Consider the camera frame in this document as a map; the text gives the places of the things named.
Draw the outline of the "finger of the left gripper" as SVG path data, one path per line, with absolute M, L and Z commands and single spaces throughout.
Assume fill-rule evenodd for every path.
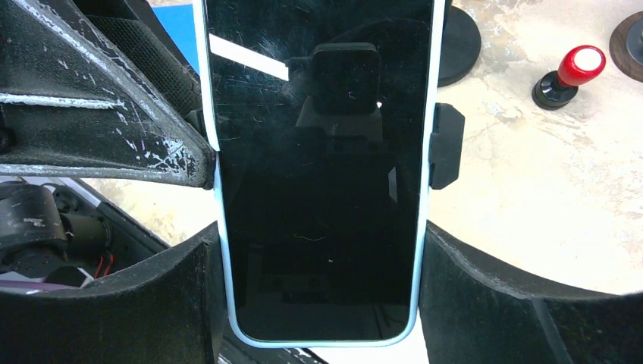
M 215 152 L 75 1 L 1 3 L 1 173 L 201 187 Z
M 180 115 L 201 109 L 199 77 L 147 1 L 76 0 L 75 5 Z

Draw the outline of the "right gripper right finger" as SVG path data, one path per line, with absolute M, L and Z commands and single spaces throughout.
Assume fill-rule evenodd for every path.
M 426 227 L 419 313 L 432 363 L 640 363 L 642 295 L 561 284 Z

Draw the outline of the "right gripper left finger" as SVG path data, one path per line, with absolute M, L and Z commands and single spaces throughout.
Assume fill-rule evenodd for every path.
M 224 331 L 215 224 L 76 290 L 1 295 L 3 363 L 215 363 Z

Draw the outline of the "blue case phone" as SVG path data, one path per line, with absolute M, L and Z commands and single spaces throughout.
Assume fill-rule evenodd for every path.
M 416 323 L 445 1 L 199 1 L 228 319 L 258 348 Z

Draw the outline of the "black round-base phone stand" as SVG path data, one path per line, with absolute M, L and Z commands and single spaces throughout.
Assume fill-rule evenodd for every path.
M 438 87 L 452 85 L 467 76 L 481 53 L 481 34 L 475 20 L 446 1 Z

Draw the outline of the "black tall phone stand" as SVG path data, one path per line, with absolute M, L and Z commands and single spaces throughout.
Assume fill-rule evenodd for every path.
M 267 183 L 312 193 L 415 193 L 421 148 L 429 147 L 429 185 L 442 189 L 459 177 L 465 118 L 449 104 L 435 106 L 433 131 L 422 137 L 414 120 L 395 121 L 379 108 L 361 114 L 319 109 L 306 98 L 298 118 L 257 130 L 232 143 L 221 176 L 233 187 Z

